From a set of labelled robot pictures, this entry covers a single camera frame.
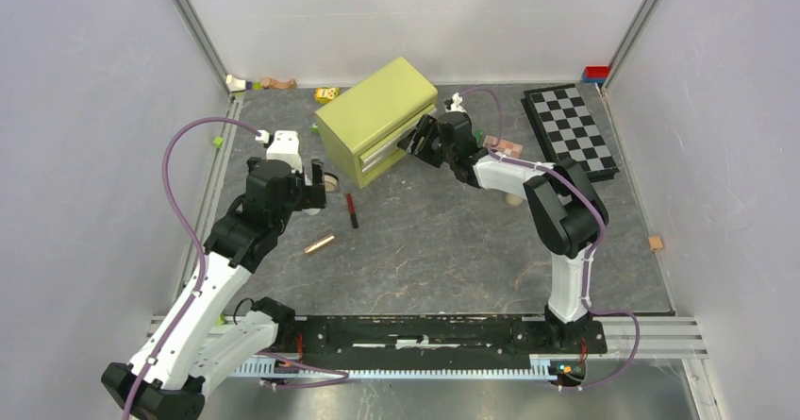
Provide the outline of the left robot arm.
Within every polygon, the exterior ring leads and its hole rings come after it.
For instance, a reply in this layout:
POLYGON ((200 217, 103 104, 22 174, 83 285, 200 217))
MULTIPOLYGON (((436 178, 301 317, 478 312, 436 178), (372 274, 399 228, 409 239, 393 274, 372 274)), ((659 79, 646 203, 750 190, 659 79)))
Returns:
POLYGON ((205 341, 231 297, 276 247, 291 216, 326 205, 325 169, 284 160, 247 161, 245 190, 212 227, 197 268, 163 322, 127 362, 112 362, 101 382, 130 419, 196 419, 215 389, 257 351, 289 349, 296 326, 281 304, 248 312, 211 344, 205 341))

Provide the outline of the green metal drawer box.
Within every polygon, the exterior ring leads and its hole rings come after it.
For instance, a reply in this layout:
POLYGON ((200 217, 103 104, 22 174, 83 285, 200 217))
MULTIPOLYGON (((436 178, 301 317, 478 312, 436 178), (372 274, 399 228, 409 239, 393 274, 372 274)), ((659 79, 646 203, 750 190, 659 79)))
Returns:
POLYGON ((316 110, 325 152, 363 189, 404 157, 398 143, 437 99, 437 88, 398 57, 316 110))

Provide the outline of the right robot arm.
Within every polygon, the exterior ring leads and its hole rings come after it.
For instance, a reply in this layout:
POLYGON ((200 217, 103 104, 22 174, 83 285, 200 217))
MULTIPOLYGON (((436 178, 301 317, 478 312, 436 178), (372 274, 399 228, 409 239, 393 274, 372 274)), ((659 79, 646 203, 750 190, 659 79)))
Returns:
POLYGON ((544 310, 544 337, 557 352, 578 345, 592 320, 593 257, 604 239, 607 210, 574 160, 519 160, 481 147, 469 115, 424 115, 398 147, 434 167, 447 164, 460 182, 522 197, 541 242, 552 256, 551 292, 544 310))

